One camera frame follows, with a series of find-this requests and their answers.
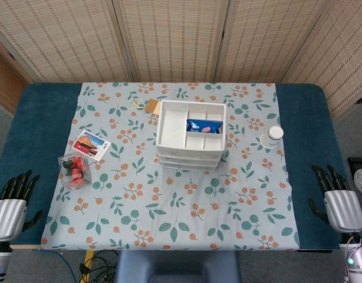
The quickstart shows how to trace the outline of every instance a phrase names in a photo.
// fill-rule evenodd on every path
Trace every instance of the white bottle cap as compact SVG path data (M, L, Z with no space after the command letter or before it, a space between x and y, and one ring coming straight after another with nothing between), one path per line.
M268 133L273 140L279 140L283 137L283 129L280 126L272 126Z

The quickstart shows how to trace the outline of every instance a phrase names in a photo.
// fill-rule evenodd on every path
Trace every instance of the dark blue table cover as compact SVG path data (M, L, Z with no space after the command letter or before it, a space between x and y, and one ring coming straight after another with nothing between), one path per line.
M15 244L39 244L77 106L81 84L29 85L21 95L0 159L0 193L8 179L32 169L40 174L27 212L44 216ZM343 160L324 92L312 84L277 84L292 201L302 249L338 249L339 234L312 214L307 198L324 210L311 164L332 164L344 175Z

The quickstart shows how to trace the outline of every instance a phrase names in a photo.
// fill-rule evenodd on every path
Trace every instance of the small paper card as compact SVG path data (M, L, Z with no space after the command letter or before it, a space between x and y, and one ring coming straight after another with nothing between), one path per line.
M73 149L92 157L96 161L100 161L110 144L109 141L106 141L89 131L83 130L73 144Z
M159 107L160 107L159 101L157 101L156 99L150 98L150 100L147 103L147 107L144 110L149 113L159 115Z

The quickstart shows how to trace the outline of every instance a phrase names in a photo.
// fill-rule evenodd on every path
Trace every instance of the green leaf pattern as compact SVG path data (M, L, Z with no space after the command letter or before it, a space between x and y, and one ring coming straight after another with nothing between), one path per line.
M105 103L98 100L102 93L110 98ZM144 110L150 98L224 103L226 132L239 141L235 147L226 142L215 172L162 169L156 149L158 120ZM260 119L264 126L250 129L250 119ZM43 247L297 249L300 239L286 160L277 155L278 149L284 151L282 141L275 150L259 142L266 129L280 122L274 84L84 83L68 141L84 129L112 144L101 162L90 165L89 187L68 190L58 180ZM271 170L263 167L264 159L272 163ZM124 187L131 183L134 190L127 196ZM248 193L239 197L244 187ZM268 192L274 194L271 205ZM84 214L74 210L79 199L88 205ZM203 222L191 212L203 215Z

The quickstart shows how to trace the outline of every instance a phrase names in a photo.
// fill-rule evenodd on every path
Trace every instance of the clear plastic box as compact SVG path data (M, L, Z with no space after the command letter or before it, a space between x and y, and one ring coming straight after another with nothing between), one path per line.
M75 152L58 158L62 185L79 189L92 184L88 158Z

